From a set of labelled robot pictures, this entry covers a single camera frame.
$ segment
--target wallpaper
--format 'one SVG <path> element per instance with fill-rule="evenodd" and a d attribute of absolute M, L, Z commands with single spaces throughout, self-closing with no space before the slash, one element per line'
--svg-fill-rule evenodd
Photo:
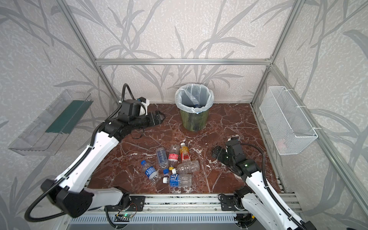
<path fill-rule="evenodd" d="M 368 188 L 368 1 L 304 4 L 276 65 Z M 267 86 L 279 85 L 269 77 Z M 258 109 L 263 96 L 257 99 Z M 267 135 L 267 142 L 274 148 Z M 368 221 L 317 142 L 273 155 L 304 214 L 324 229 L 368 229 Z"/>
<path fill-rule="evenodd" d="M 303 6 L 276 64 L 368 189 L 367 22 L 368 1 Z"/>
<path fill-rule="evenodd" d="M 95 56 L 151 59 L 269 58 L 294 0 L 67 0 Z M 264 66 L 104 66 L 113 86 L 139 83 L 155 102 L 173 102 L 186 83 L 215 102 L 250 102 Z"/>
<path fill-rule="evenodd" d="M 249 103 L 265 66 L 204 66 L 203 69 L 199 67 L 205 73 L 202 78 L 196 78 L 193 66 L 107 66 L 104 73 L 116 92 L 128 83 L 133 86 L 134 95 L 152 102 L 174 103 L 180 86 L 199 82 L 214 91 L 215 102 Z"/>
<path fill-rule="evenodd" d="M 286 192 L 296 193 L 306 219 L 317 229 L 368 229 L 368 220 L 316 141 L 299 154 L 278 154 L 259 110 L 269 86 L 280 86 L 271 73 L 254 108 Z"/>
<path fill-rule="evenodd" d="M 28 223 L 27 207 L 40 184 L 55 178 L 83 151 L 114 102 L 53 1 L 0 1 L 0 228 L 52 229 L 54 220 Z M 93 103 L 55 156 L 21 156 L 8 149 L 65 89 L 89 92 Z M 44 199 L 32 213 L 60 210 Z"/>

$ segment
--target green panel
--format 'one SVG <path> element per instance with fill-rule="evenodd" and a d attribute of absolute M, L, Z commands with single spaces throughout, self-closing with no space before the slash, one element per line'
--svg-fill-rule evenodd
<path fill-rule="evenodd" d="M 46 132 L 70 134 L 93 101 L 74 100 L 48 127 Z"/>

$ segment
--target plastic bottle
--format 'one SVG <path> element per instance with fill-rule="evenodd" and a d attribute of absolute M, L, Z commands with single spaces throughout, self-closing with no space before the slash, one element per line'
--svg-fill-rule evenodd
<path fill-rule="evenodd" d="M 170 172 L 170 171 L 169 171 L 168 169 L 164 169 L 164 170 L 163 170 L 163 176 L 164 176 L 164 177 L 168 177 L 168 176 L 169 176 L 169 172 Z"/>
<path fill-rule="evenodd" d="M 157 161 L 161 168 L 167 168 L 169 162 L 167 161 L 166 151 L 163 147 L 156 149 Z"/>
<path fill-rule="evenodd" d="M 162 182 L 169 183 L 170 187 L 191 187 L 192 175 L 191 174 L 173 174 L 170 177 L 164 177 Z"/>
<path fill-rule="evenodd" d="M 199 170 L 199 162 L 198 160 L 193 160 L 189 162 L 182 163 L 176 167 L 176 169 L 172 169 L 173 174 L 188 174 L 194 171 Z"/>
<path fill-rule="evenodd" d="M 189 149 L 185 146 L 185 143 L 180 144 L 181 162 L 190 161 Z"/>
<path fill-rule="evenodd" d="M 178 145 L 172 145 L 169 152 L 169 170 L 173 170 L 178 164 L 180 148 Z"/>
<path fill-rule="evenodd" d="M 153 167 L 153 165 L 151 163 L 147 163 L 145 160 L 142 160 L 141 165 L 142 165 L 143 172 L 146 174 L 148 179 L 152 183 L 156 184 L 160 180 L 161 176 L 156 171 L 156 169 Z"/>

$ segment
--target green trash can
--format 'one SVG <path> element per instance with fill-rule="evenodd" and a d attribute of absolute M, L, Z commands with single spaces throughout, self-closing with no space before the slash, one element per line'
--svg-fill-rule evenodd
<path fill-rule="evenodd" d="M 186 84 L 175 93 L 175 104 L 180 109 L 183 126 L 189 131 L 202 130 L 207 123 L 213 92 L 205 85 Z"/>

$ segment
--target mesh basket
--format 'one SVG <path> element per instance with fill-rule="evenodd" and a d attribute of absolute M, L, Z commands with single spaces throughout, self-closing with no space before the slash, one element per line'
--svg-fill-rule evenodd
<path fill-rule="evenodd" d="M 268 87 L 259 109 L 280 155 L 298 154 L 318 137 L 284 86 Z"/>

